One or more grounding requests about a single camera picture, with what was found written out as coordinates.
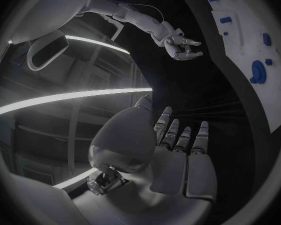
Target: glowing light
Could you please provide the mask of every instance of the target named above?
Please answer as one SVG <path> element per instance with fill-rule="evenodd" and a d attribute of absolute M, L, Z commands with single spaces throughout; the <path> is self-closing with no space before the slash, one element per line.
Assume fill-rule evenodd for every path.
<path fill-rule="evenodd" d="M 119 48 L 119 47 L 116 47 L 116 46 L 112 46 L 112 45 L 104 43 L 104 42 L 100 42 L 100 41 L 96 41 L 96 40 L 91 40 L 91 39 L 87 39 L 87 38 L 83 38 L 83 37 L 78 37 L 78 36 L 66 35 L 65 37 L 67 39 L 74 39 L 74 40 L 84 41 L 84 42 L 88 42 L 88 43 L 98 44 L 98 45 L 101 45 L 101 46 L 105 46 L 105 47 L 108 47 L 108 48 L 111 48 L 111 49 L 115 49 L 115 50 L 121 51 L 121 52 L 126 53 L 126 54 L 130 54 L 128 51 L 126 51 L 126 50 L 124 50 L 122 48 Z"/>
<path fill-rule="evenodd" d="M 33 99 L 15 102 L 6 106 L 0 107 L 0 115 L 14 110 L 27 108 L 34 105 L 45 104 L 55 101 L 61 101 L 66 99 L 84 98 L 98 95 L 108 94 L 122 94 L 122 93 L 135 93 L 135 92 L 150 92 L 152 88 L 124 88 L 124 89 L 105 89 L 105 90 L 92 90 L 92 91 L 78 91 L 62 93 L 50 96 L 41 96 Z"/>
<path fill-rule="evenodd" d="M 73 178 L 71 178 L 70 180 L 67 180 L 67 181 L 64 181 L 62 183 L 59 183 L 55 186 L 53 186 L 54 188 L 57 188 L 57 189 L 64 189 L 72 184 L 75 184 L 79 181 L 81 181 L 82 179 L 85 179 L 87 178 L 89 175 L 91 175 L 92 173 L 94 173 L 95 171 L 97 171 L 98 169 L 97 168 L 92 168 L 84 173 L 81 173 L 80 175 L 78 176 L 75 176 Z"/>

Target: dark background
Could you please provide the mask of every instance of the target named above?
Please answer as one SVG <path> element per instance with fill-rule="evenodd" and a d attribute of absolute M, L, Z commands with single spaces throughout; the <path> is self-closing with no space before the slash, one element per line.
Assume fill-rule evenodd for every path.
<path fill-rule="evenodd" d="M 0 17 L 8 14 L 9 1 L 0 0 Z M 218 178 L 218 198 L 206 224 L 221 224 L 250 198 L 254 179 L 254 143 L 240 100 L 228 80 L 211 61 L 204 37 L 192 12 L 183 0 L 117 0 L 156 6 L 165 21 L 185 36 L 202 42 L 204 56 L 191 61 L 175 61 L 164 48 L 155 45 L 149 34 L 126 24 L 116 42 L 130 51 L 153 88 L 153 108 L 158 119 L 166 106 L 173 108 L 172 119 L 180 120 L 180 132 L 192 128 L 192 140 L 201 121 L 209 122 L 210 155 Z M 281 16 L 281 0 L 269 0 Z M 159 19 L 153 8 L 135 6 L 140 12 Z M 0 190 L 0 224 L 23 224 L 16 211 L 7 205 Z M 281 196 L 267 217 L 258 224 L 274 224 L 281 219 Z"/>

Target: robotic arm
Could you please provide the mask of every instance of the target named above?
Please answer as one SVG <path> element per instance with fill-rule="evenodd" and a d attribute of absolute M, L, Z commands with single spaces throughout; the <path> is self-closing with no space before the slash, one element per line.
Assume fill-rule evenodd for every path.
<path fill-rule="evenodd" d="M 159 47 L 165 47 L 167 53 L 175 60 L 192 60 L 203 55 L 203 52 L 192 52 L 190 46 L 200 46 L 201 43 L 185 38 L 180 28 L 174 28 L 167 22 L 159 23 L 155 18 L 133 10 L 130 6 L 108 0 L 89 0 L 78 13 L 92 12 L 112 16 L 113 19 L 131 23 L 151 35 Z"/>

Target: light bar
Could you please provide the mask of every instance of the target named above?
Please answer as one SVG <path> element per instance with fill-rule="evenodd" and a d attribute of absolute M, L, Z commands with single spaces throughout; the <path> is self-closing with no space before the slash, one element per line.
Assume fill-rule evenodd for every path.
<path fill-rule="evenodd" d="M 135 93 L 135 92 L 151 92 L 152 88 L 124 88 L 124 89 L 105 89 L 105 90 L 92 90 L 92 91 L 77 91 L 62 93 L 50 96 L 41 96 L 33 99 L 15 102 L 6 106 L 0 107 L 0 115 L 5 114 L 17 109 L 27 108 L 34 105 L 45 104 L 55 101 L 61 101 L 66 99 L 84 98 L 98 95 L 107 94 L 123 94 L 123 93 Z"/>
<path fill-rule="evenodd" d="M 98 45 L 101 45 L 101 46 L 104 46 L 104 47 L 108 47 L 108 48 L 111 48 L 111 49 L 115 49 L 115 50 L 121 51 L 121 52 L 126 53 L 126 54 L 130 54 L 128 51 L 126 51 L 126 50 L 124 50 L 122 48 L 119 48 L 119 47 L 116 47 L 116 46 L 112 46 L 112 45 L 104 43 L 104 42 L 100 42 L 100 41 L 96 41 L 96 40 L 91 40 L 91 39 L 87 39 L 87 38 L 83 38 L 83 37 L 78 37 L 78 36 L 66 35 L 65 37 L 67 39 L 74 39 L 74 40 L 84 41 L 84 42 L 88 42 L 88 43 L 98 44 Z"/>
<path fill-rule="evenodd" d="M 73 178 L 71 178 L 70 180 L 67 180 L 67 181 L 64 181 L 62 183 L 59 183 L 55 186 L 53 186 L 54 188 L 57 188 L 57 189 L 64 189 L 68 186 L 71 186 L 79 181 L 81 181 L 82 179 L 85 179 L 87 178 L 89 175 L 91 175 L 92 173 L 94 173 L 95 171 L 97 171 L 98 169 L 97 168 L 92 168 L 84 173 L 81 173 L 80 175 L 78 176 L 75 176 Z"/>

